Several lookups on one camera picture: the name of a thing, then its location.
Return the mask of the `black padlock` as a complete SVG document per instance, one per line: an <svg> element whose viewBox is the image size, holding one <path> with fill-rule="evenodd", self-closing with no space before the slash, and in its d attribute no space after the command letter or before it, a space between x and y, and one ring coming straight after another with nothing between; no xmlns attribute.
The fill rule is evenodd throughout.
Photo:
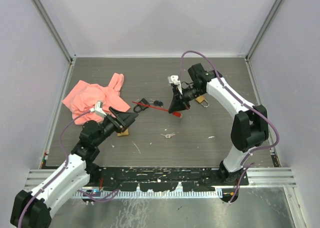
<svg viewBox="0 0 320 228"><path fill-rule="evenodd" d="M135 106L133 107L133 111L135 113L140 113L150 106L150 103L145 98L142 98L141 100L135 101L133 103L135 104Z"/></svg>

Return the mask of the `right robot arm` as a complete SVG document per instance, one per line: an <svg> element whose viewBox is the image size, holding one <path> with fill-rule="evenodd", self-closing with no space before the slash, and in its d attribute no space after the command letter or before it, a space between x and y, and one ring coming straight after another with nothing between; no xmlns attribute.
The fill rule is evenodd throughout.
<svg viewBox="0 0 320 228"><path fill-rule="evenodd" d="M177 75L168 77L173 97L168 112L175 113L190 108L190 102L204 94L215 98L233 118L230 138L232 147L220 162L218 177L225 185L231 185L241 174L245 160L255 148L269 138L269 127L265 120L267 109L254 105L241 97L227 84L218 71L206 71L201 63L188 69L192 80L186 88Z"/></svg>

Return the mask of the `black-headed key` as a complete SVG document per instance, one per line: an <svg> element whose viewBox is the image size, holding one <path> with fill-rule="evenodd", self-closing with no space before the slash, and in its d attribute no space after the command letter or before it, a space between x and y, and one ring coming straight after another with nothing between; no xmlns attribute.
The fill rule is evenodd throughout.
<svg viewBox="0 0 320 228"><path fill-rule="evenodd" d="M159 100L155 100L155 101L153 102L153 105L156 106L156 107L163 108L163 102L162 102L162 101L159 101Z"/></svg>

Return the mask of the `red cable seal lock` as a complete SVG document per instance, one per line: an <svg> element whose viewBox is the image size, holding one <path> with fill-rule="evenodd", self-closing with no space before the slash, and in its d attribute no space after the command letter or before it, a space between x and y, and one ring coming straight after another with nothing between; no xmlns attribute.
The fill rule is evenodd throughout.
<svg viewBox="0 0 320 228"><path fill-rule="evenodd" d="M157 107L157 106L153 106L153 105L149 105L149 104L144 104L144 103L141 103L141 102L136 102L136 101L133 101L132 102L133 104L136 104L136 105L139 105L139 106L143 106L143 107L147 107L147 108L152 108L152 109L156 109L156 110L160 110L160 111L164 111L164 112L169 112L168 109L165 109L165 108L161 108L161 107ZM183 115L178 112L178 111L174 111L171 113L171 115L175 116L175 117L178 117L178 118L182 118Z"/></svg>

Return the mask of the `large brass padlock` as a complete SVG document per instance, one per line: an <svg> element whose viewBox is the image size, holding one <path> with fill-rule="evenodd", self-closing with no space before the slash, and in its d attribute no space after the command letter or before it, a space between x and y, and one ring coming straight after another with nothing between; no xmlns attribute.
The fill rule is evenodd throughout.
<svg viewBox="0 0 320 228"><path fill-rule="evenodd" d="M123 137L129 135L129 129L126 129L125 131L122 131L120 133L117 133L117 137Z"/></svg>

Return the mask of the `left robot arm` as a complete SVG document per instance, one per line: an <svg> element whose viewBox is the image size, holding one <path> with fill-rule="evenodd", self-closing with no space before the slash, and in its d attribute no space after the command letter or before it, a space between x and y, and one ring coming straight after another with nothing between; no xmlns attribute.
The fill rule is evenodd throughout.
<svg viewBox="0 0 320 228"><path fill-rule="evenodd" d="M79 141L63 163L44 181L30 191L21 190L14 198L10 223L17 228L48 228L57 211L85 185L100 181L94 160L99 145L113 133L127 130L138 117L134 112L122 112L110 107L110 114L100 108L102 121L89 120L82 125Z"/></svg>

